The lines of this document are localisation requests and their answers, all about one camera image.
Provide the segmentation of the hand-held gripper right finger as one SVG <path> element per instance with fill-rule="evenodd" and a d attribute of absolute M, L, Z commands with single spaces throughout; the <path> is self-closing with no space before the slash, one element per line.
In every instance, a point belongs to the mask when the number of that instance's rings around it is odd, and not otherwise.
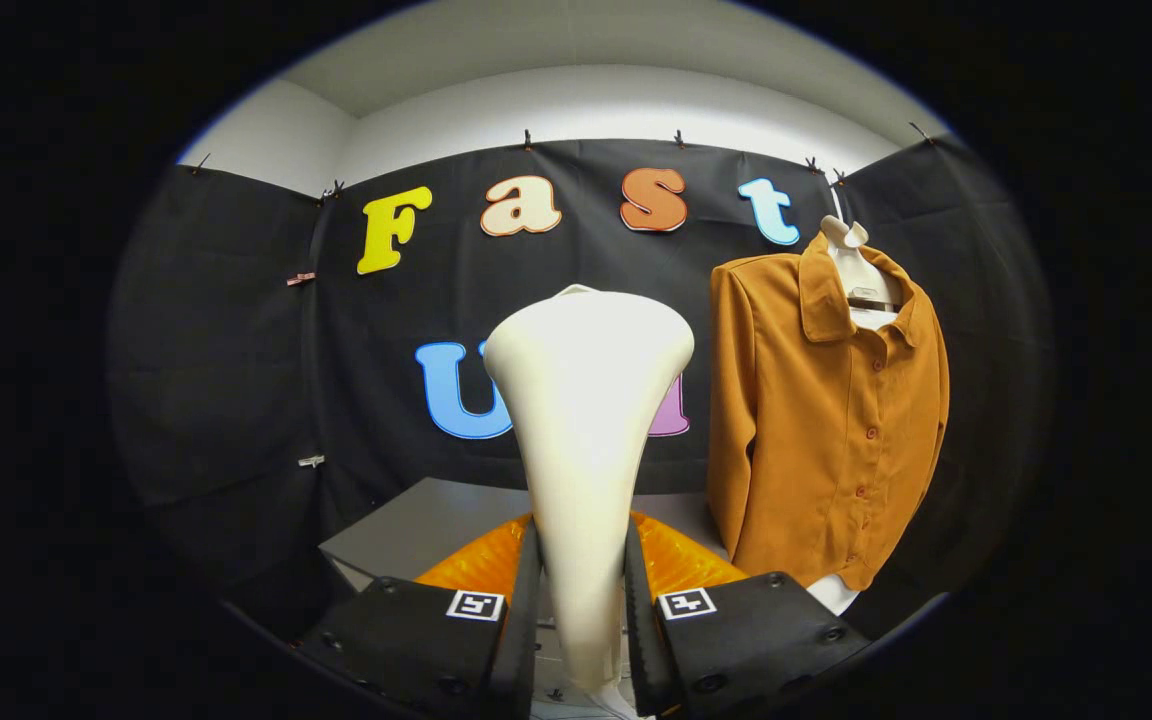
<path fill-rule="evenodd" d="M 623 556 L 637 710 L 657 719 L 795 717 L 869 639 L 790 575 L 749 575 L 635 511 Z"/>

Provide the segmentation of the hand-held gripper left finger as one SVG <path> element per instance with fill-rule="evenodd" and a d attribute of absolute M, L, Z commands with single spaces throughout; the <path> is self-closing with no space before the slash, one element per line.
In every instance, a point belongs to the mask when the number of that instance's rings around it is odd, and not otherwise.
<path fill-rule="evenodd" d="M 366 719 L 526 719 L 541 541 L 529 515 L 445 560 L 460 579 L 379 577 L 298 642 L 300 660 L 357 694 Z"/>

